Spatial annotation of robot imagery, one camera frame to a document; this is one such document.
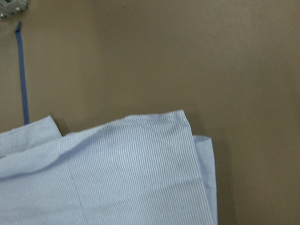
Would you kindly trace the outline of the blue striped button shirt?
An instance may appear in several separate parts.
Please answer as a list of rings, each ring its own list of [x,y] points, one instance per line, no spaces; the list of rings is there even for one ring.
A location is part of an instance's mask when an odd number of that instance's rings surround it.
[[[182,110],[61,135],[46,117],[0,135],[3,225],[215,225],[215,161]]]

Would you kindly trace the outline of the aluminium frame post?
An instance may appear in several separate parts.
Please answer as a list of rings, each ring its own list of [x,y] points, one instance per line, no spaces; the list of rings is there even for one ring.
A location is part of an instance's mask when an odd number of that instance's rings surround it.
[[[6,19],[14,14],[27,10],[29,3],[27,0],[0,0],[0,18]]]

